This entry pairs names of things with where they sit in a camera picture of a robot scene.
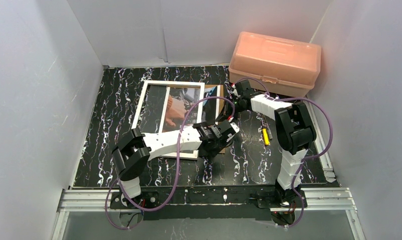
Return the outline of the yellow handled screwdriver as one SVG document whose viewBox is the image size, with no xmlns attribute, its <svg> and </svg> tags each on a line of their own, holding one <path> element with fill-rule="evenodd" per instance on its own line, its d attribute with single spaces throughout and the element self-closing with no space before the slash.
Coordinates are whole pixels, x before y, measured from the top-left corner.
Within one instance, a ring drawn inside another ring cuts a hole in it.
<svg viewBox="0 0 402 240">
<path fill-rule="evenodd" d="M 263 137 L 263 142 L 265 146 L 269 146 L 270 145 L 270 137 L 268 134 L 268 130 L 267 128 L 262 128 L 262 137 Z"/>
</svg>

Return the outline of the printed colour photo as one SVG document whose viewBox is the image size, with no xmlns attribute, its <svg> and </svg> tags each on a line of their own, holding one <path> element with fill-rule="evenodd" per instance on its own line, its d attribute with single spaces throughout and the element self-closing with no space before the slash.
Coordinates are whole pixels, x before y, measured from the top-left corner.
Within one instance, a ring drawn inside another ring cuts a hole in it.
<svg viewBox="0 0 402 240">
<path fill-rule="evenodd" d="M 168 87 L 166 105 L 160 132 L 179 130 L 181 125 L 190 126 L 200 122 L 210 122 L 217 118 L 220 110 L 218 99 L 209 99 L 191 107 L 199 100 L 212 96 L 223 96 L 221 85 L 206 85 L 204 91 L 200 87 Z"/>
</svg>

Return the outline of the white wooden photo frame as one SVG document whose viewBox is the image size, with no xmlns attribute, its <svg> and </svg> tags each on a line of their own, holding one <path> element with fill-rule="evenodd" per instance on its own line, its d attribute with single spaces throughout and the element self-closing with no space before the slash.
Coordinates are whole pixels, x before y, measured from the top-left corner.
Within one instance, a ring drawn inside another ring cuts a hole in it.
<svg viewBox="0 0 402 240">
<path fill-rule="evenodd" d="M 180 128 L 202 120 L 205 83 L 146 80 L 136 108 L 132 128 L 161 135 L 165 143 L 175 144 Z"/>
</svg>

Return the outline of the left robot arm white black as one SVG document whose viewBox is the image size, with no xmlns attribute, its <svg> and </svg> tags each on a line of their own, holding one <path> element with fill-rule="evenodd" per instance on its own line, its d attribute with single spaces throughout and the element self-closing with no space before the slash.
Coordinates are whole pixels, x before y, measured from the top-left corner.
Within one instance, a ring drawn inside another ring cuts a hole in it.
<svg viewBox="0 0 402 240">
<path fill-rule="evenodd" d="M 182 131 L 142 133 L 138 128 L 120 140 L 112 149 L 121 189 L 131 198 L 141 194 L 139 176 L 148 161 L 170 154 L 195 152 L 200 158 L 212 159 L 224 148 L 230 146 L 239 127 L 224 120 L 219 124 L 206 122 L 186 126 Z"/>
</svg>

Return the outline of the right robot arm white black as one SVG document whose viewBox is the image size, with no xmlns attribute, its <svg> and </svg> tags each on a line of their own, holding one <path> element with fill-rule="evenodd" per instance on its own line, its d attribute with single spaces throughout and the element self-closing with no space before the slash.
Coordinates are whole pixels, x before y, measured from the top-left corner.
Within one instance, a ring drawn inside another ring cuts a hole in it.
<svg viewBox="0 0 402 240">
<path fill-rule="evenodd" d="M 316 139 L 316 131 L 303 102 L 290 103 L 272 98 L 266 92 L 253 89 L 248 79 L 232 84 L 230 100 L 226 102 L 217 121 L 231 120 L 239 112 L 260 113 L 275 121 L 276 136 L 282 148 L 281 169 L 277 183 L 286 190 L 299 190 L 300 167 L 307 151 Z"/>
</svg>

